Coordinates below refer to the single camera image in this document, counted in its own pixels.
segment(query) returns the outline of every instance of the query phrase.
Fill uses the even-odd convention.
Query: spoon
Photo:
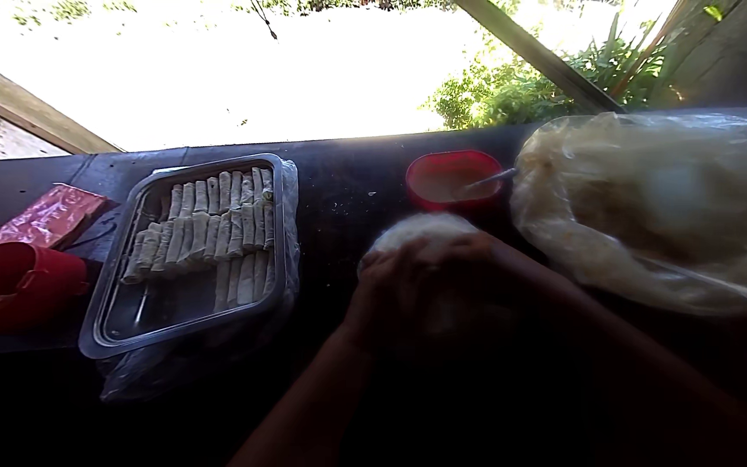
[[[460,187],[458,189],[455,189],[454,190],[454,195],[455,195],[456,198],[461,198],[464,194],[468,193],[470,189],[473,189],[475,187],[481,186],[484,183],[489,183],[489,182],[493,182],[493,181],[495,181],[497,179],[502,179],[506,175],[514,175],[514,173],[517,172],[517,171],[518,170],[515,167],[512,167],[511,169],[506,169],[506,170],[504,170],[502,172],[499,172],[497,174],[492,175],[491,177],[487,177],[487,178],[485,178],[483,180],[476,181],[475,183],[472,183],[472,184],[469,184],[467,186],[462,186],[462,187]]]

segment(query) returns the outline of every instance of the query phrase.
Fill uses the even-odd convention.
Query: wooden beam
[[[552,80],[567,96],[572,97],[587,112],[626,113],[603,90],[582,77],[553,51],[544,47],[518,23],[489,0],[455,0],[457,5],[472,15],[483,27],[494,34],[515,53]]]
[[[71,154],[122,151],[2,75],[0,117]]]

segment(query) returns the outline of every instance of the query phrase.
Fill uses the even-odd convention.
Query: plastic tray
[[[120,283],[134,235],[160,217],[163,195],[172,186],[217,176],[223,171],[248,172],[252,167],[273,170],[275,209],[275,285],[261,300],[213,312],[215,268],[191,272],[173,280],[148,279],[140,284]],[[271,311],[281,301],[285,281],[285,232],[281,159],[255,154],[209,164],[193,165],[151,175],[132,188],[120,219],[119,234],[111,245],[80,330],[80,351],[90,358],[106,358],[166,341],[177,336],[230,323],[235,319]]]

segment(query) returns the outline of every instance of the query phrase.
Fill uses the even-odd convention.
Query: dough
[[[255,247],[255,217],[252,214],[252,205],[241,206],[241,219],[244,227],[244,251],[252,251]]]
[[[178,184],[172,186],[172,201],[169,204],[169,220],[174,220],[180,215],[180,206],[183,200],[183,186]]]
[[[241,181],[241,206],[252,204],[252,174],[244,174]]]
[[[227,306],[235,308],[238,306],[238,278],[241,277],[241,266],[244,258],[233,258],[229,268],[229,291],[227,292]]]
[[[218,203],[221,189],[218,187],[217,177],[207,179],[207,195],[209,196],[209,213],[217,214],[221,209],[221,205]]]
[[[267,279],[264,281],[264,293],[262,297],[266,297],[272,292],[272,287],[275,285],[275,249],[270,247],[267,251]]]
[[[217,245],[217,232],[221,227],[221,216],[211,216],[207,227],[206,247],[203,249],[203,261],[210,264],[215,263],[215,246]]]
[[[207,181],[195,182],[195,208],[193,213],[205,213],[209,210],[209,197],[207,196]]]
[[[269,250],[275,246],[275,215],[274,205],[271,201],[264,202],[264,249]]]
[[[243,175],[239,171],[233,172],[233,186],[230,189],[229,192],[229,208],[230,209],[238,209],[241,207],[241,183]]]
[[[229,261],[221,261],[215,272],[215,307],[214,312],[227,309],[227,293],[229,292]]]
[[[145,230],[143,237],[143,247],[140,249],[140,258],[137,259],[137,267],[141,272],[149,270],[154,265],[154,254],[157,253],[160,246],[160,233],[163,230],[160,224],[152,222],[149,228]]]
[[[256,250],[264,249],[264,200],[258,198],[252,206],[252,218],[255,222],[255,237],[252,244]]]
[[[230,211],[232,213],[233,227],[227,245],[227,256],[244,256],[244,225],[242,221],[242,210],[240,208]]]
[[[252,299],[254,267],[255,255],[246,255],[241,265],[241,275],[238,278],[238,305],[248,305],[254,302]]]
[[[229,210],[230,193],[233,191],[233,175],[229,172],[221,172],[218,174],[218,199],[220,200],[220,208],[218,209],[219,214],[224,214]]]
[[[192,240],[194,239],[194,222],[188,218],[183,223],[183,243],[180,245],[180,256],[178,256],[178,265],[183,268],[189,266],[189,254],[192,252]]]
[[[209,214],[192,214],[192,248],[189,250],[189,258],[193,261],[200,261],[201,259],[203,259],[203,250],[205,250],[207,247],[208,226]]]
[[[171,269],[178,265],[180,249],[183,245],[183,229],[186,219],[179,217],[174,219],[172,228],[172,239],[169,240],[169,249],[166,250],[166,268]]]
[[[233,228],[233,223],[230,221],[233,211],[229,211],[221,216],[221,224],[218,225],[218,237],[215,240],[215,261],[223,261],[229,256],[227,255],[227,245],[229,244],[229,232]]]
[[[253,274],[252,299],[256,302],[264,297],[264,281],[267,279],[267,252],[255,253],[255,273]]]
[[[183,193],[180,197],[180,213],[178,217],[190,218],[192,217],[192,210],[195,208],[195,184],[189,182],[183,184]]]
[[[173,231],[173,220],[163,223],[163,232],[160,234],[160,245],[158,245],[158,251],[154,254],[152,272],[163,272],[166,270],[166,254],[169,252],[169,242],[172,241]]]
[[[143,239],[145,236],[145,230],[138,232],[134,236],[134,246],[131,249],[129,261],[125,265],[125,273],[123,274],[123,278],[119,280],[124,284],[140,283],[140,281],[143,280],[143,276],[140,274],[140,269],[137,267],[137,262],[140,259],[140,250],[143,249]]]
[[[272,201],[272,170],[262,169],[262,198]]]

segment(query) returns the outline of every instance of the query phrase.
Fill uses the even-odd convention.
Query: hanging string
[[[270,35],[272,36],[272,38],[278,40],[278,36],[275,35],[275,32],[272,30],[272,27],[270,27],[270,21],[267,19],[266,13],[264,13],[264,7],[262,6],[262,0],[258,0],[257,3],[258,3],[258,6],[255,6],[255,1],[250,0],[250,4],[252,4],[253,11],[258,13],[258,17],[264,20],[264,24],[266,24],[267,29],[270,30]]]

